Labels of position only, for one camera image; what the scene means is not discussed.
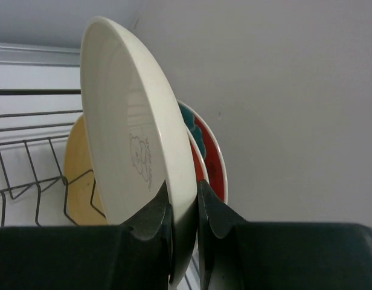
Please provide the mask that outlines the cream white plate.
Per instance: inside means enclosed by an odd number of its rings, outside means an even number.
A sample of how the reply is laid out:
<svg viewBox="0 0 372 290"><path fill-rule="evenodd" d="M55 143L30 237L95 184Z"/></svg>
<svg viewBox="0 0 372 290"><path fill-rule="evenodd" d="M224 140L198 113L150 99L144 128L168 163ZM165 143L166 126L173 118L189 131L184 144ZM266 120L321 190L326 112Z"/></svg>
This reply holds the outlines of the cream white plate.
<svg viewBox="0 0 372 290"><path fill-rule="evenodd" d="M104 17L82 39L80 86L92 168L107 221L120 224L167 190L172 206L170 288L196 240L197 181L173 90L147 47Z"/></svg>

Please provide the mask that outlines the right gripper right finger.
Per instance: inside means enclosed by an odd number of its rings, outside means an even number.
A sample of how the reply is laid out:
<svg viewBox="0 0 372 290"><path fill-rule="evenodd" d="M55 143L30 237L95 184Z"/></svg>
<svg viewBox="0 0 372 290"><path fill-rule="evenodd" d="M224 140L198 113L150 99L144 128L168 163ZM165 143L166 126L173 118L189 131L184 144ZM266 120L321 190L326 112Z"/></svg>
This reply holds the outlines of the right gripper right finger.
<svg viewBox="0 0 372 290"><path fill-rule="evenodd" d="M250 222L197 185L202 289L372 289L372 229Z"/></svg>

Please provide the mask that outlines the yellow plate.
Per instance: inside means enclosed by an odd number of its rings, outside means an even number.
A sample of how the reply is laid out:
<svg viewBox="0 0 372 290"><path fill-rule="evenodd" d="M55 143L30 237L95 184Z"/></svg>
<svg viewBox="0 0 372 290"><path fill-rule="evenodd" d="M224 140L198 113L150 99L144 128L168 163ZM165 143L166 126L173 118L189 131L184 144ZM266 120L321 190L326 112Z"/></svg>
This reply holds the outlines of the yellow plate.
<svg viewBox="0 0 372 290"><path fill-rule="evenodd" d="M84 117L73 124L65 147L63 174L68 182L67 208L78 225L106 225L88 149Z"/></svg>

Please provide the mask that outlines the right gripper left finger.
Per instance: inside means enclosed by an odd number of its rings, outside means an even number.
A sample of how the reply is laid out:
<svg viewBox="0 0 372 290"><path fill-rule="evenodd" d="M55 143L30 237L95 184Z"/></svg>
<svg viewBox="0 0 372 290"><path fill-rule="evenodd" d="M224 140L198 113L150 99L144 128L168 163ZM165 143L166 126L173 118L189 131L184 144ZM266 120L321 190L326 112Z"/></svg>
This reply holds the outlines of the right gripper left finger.
<svg viewBox="0 0 372 290"><path fill-rule="evenodd" d="M0 289L167 289L167 188L119 225L0 228Z"/></svg>

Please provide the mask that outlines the red floral plate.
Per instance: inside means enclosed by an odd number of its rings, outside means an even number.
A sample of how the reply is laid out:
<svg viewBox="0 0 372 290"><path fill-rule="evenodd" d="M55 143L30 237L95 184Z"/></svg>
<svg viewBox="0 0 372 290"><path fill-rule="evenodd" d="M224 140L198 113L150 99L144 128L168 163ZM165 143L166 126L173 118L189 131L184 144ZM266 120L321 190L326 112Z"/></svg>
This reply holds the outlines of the red floral plate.
<svg viewBox="0 0 372 290"><path fill-rule="evenodd" d="M187 130L188 139L190 142L191 152L193 156L196 181L199 182L201 180L206 180L206 182L209 182L208 172L207 172L207 168L205 165L205 161L202 157L202 154L190 130L188 128L186 128L186 130Z"/></svg>
<svg viewBox="0 0 372 290"><path fill-rule="evenodd" d="M191 107L178 101L185 124L204 158L210 186L225 204L228 203L228 176L219 143L207 122Z"/></svg>

